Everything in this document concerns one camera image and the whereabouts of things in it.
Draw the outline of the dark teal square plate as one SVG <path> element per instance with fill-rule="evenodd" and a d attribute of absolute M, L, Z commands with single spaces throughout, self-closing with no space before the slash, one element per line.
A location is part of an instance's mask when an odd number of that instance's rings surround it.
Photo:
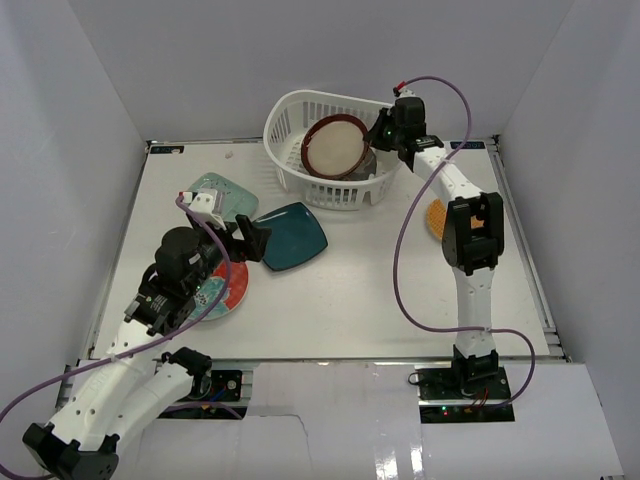
<path fill-rule="evenodd" d="M 271 230 L 263 263 L 274 272 L 297 268 L 328 247 L 320 223 L 302 202 L 262 215 L 254 224 Z"/>

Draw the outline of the dark red round plate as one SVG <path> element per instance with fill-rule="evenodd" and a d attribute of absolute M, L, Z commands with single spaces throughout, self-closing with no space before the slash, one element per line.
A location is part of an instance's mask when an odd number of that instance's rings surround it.
<path fill-rule="evenodd" d="M 333 114 L 317 121 L 301 143 L 301 162 L 316 177 L 341 180 L 356 171 L 369 155 L 368 130 L 350 114 Z"/>

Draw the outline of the red and teal floral plate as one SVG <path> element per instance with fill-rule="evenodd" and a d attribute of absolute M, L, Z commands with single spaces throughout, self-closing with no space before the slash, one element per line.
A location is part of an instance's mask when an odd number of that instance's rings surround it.
<path fill-rule="evenodd" d="M 191 320 L 200 316 L 214 302 L 224 286 L 226 277 L 226 267 L 220 264 L 194 296 L 196 307 L 190 316 Z M 248 285 L 249 271 L 246 264 L 233 262 L 228 288 L 220 301 L 203 318 L 203 322 L 219 319 L 235 310 L 243 301 Z"/>

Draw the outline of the teal scalloped round plate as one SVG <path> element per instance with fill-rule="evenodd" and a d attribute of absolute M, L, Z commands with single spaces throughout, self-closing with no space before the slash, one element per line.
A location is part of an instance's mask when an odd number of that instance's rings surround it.
<path fill-rule="evenodd" d="M 376 175 L 377 159 L 375 151 L 369 149 L 364 160 L 353 170 L 346 179 L 348 181 L 364 181 L 368 180 L 371 176 Z"/>

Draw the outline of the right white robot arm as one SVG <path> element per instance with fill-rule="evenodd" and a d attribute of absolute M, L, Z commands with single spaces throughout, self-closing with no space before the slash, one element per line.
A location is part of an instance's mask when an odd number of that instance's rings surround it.
<path fill-rule="evenodd" d="M 395 152 L 446 208 L 441 248 L 456 282 L 458 319 L 447 330 L 456 335 L 451 384 L 459 396 L 475 398 L 499 368 L 490 329 L 493 276 L 505 248 L 502 197 L 471 182 L 447 157 L 444 144 L 426 133 L 425 104 L 416 96 L 400 96 L 381 109 L 365 141 Z"/>

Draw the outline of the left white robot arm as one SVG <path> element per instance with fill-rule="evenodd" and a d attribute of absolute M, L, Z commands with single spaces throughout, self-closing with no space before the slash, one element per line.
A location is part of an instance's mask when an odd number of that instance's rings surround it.
<path fill-rule="evenodd" d="M 155 360 L 190 324 L 196 295 L 214 270 L 261 261 L 271 231 L 245 215 L 220 227 L 189 222 L 162 237 L 104 359 L 61 410 L 24 433 L 25 447 L 52 477 L 111 478 L 127 433 L 144 429 L 175 401 L 209 392 L 209 356 L 182 347 L 164 357 L 160 370 Z"/>

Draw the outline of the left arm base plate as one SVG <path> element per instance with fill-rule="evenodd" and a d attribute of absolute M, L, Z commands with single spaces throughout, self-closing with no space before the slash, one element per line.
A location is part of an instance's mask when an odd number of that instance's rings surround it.
<path fill-rule="evenodd" d="M 241 370 L 212 370 L 198 377 L 185 400 L 196 402 L 235 402 L 241 398 L 243 373 Z"/>

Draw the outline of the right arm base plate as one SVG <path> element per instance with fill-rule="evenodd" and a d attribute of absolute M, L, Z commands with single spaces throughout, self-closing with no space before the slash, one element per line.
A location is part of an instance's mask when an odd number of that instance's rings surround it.
<path fill-rule="evenodd" d="M 418 390 L 420 421 L 423 425 L 511 423 L 512 405 L 499 407 L 511 397 L 503 367 L 498 373 L 463 388 L 451 368 L 424 368 L 411 373 L 408 383 Z"/>

